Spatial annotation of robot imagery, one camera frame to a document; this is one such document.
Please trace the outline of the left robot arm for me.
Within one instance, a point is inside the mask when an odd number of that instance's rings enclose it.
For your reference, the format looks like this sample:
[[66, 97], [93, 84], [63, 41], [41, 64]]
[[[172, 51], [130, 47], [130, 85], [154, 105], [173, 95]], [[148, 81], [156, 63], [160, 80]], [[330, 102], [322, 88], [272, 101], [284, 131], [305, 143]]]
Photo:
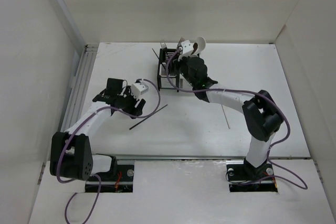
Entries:
[[141, 80], [124, 86], [122, 79], [109, 78], [107, 86], [97, 94], [88, 111], [70, 128], [52, 136], [50, 173], [61, 183], [88, 180], [100, 174], [105, 180], [117, 176], [114, 156], [93, 154], [90, 140], [100, 126], [115, 112], [131, 118], [139, 118], [145, 100], [142, 98], [149, 87]]

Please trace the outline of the black chopstick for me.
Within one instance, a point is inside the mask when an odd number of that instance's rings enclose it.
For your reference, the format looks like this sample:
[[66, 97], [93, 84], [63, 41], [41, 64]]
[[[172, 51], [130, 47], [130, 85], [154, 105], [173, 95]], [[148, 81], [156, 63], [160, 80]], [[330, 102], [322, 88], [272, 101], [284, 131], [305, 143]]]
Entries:
[[158, 54], [155, 52], [155, 50], [153, 48], [152, 48], [152, 51], [155, 54], [155, 56], [157, 57], [158, 62], [159, 62], [159, 64], [158, 64], [158, 67], [159, 67], [158, 73], [159, 73], [159, 75], [166, 76], [166, 68], [163, 65], [163, 63], [160, 61], [160, 57], [158, 56]]
[[[162, 106], [162, 107], [159, 108], [157, 111], [155, 111], [153, 115], [157, 114], [158, 112], [160, 112], [161, 110], [163, 110], [163, 109], [166, 108], [167, 106], [168, 106], [168, 104]], [[145, 122], [147, 119], [149, 119], [149, 118], [152, 117], [153, 115], [148, 116], [148, 117], [146, 117], [145, 119], [141, 120], [140, 122], [136, 123], [135, 125], [131, 126], [131, 127], [129, 128], [129, 130], [134, 129], [135, 127], [137, 127], [137, 126], [140, 125], [141, 123]]]

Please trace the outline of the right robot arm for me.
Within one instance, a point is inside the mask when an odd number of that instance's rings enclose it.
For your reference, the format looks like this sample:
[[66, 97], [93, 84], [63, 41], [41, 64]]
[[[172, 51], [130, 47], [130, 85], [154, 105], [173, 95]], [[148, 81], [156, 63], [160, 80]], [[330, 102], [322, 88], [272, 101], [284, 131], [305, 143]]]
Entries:
[[172, 56], [166, 65], [168, 73], [182, 75], [192, 86], [191, 90], [179, 91], [193, 93], [202, 101], [227, 106], [244, 115], [251, 141], [244, 158], [243, 172], [250, 179], [259, 176], [266, 167], [271, 142], [280, 126], [288, 120], [276, 106], [265, 90], [252, 92], [222, 88], [207, 74], [207, 66], [200, 57]]

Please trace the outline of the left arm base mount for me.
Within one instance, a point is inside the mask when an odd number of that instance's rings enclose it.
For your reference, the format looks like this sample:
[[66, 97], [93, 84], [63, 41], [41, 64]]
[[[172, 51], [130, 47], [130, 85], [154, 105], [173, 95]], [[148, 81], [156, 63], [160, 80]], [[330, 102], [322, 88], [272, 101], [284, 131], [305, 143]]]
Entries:
[[132, 193], [134, 161], [118, 161], [115, 156], [94, 155], [92, 174], [101, 179], [101, 193]]

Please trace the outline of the white chopstick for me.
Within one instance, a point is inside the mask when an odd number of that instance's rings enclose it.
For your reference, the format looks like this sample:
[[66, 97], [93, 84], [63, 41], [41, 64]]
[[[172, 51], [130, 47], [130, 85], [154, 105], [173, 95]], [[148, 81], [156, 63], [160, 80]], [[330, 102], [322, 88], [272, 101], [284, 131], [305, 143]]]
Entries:
[[225, 107], [223, 105], [221, 105], [221, 108], [222, 108], [222, 111], [223, 111], [223, 114], [224, 114], [224, 118], [225, 118], [227, 127], [228, 127], [228, 129], [230, 129], [230, 124], [229, 124], [229, 121], [228, 121], [228, 118], [227, 118], [227, 115], [226, 115], [226, 112], [225, 112]]

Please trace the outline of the brown wooden spoon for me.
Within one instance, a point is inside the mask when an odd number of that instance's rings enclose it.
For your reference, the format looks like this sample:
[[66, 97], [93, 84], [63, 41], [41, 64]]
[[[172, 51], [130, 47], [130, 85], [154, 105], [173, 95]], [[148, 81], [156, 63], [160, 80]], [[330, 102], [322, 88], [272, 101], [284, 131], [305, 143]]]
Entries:
[[193, 44], [193, 52], [192, 52], [192, 54], [196, 54], [197, 49], [198, 49], [198, 43], [195, 42], [195, 43]]

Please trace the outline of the silver fork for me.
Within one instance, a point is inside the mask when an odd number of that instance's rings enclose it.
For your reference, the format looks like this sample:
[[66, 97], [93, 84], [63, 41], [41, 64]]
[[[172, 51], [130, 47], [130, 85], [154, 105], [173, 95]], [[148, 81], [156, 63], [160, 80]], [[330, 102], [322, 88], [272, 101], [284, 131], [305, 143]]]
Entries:
[[166, 43], [164, 41], [160, 42], [160, 46], [161, 46], [162, 50], [167, 50], [167, 45], [166, 45]]

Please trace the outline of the small white ceramic spoon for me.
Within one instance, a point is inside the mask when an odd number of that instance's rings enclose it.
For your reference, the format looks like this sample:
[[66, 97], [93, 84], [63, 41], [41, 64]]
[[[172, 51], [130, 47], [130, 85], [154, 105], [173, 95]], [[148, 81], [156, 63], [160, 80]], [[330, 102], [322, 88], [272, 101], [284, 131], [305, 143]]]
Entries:
[[194, 55], [198, 55], [205, 49], [206, 40], [203, 37], [197, 37], [195, 42], [198, 43], [198, 49], [197, 49], [196, 54], [194, 54]]

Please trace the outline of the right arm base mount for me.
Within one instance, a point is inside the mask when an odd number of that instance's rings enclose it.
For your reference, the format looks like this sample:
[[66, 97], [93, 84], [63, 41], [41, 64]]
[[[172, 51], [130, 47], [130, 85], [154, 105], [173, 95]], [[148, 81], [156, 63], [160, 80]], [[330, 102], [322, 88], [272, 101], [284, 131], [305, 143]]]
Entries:
[[271, 164], [266, 163], [261, 171], [251, 175], [245, 170], [244, 164], [228, 163], [226, 168], [225, 178], [230, 193], [278, 192]]

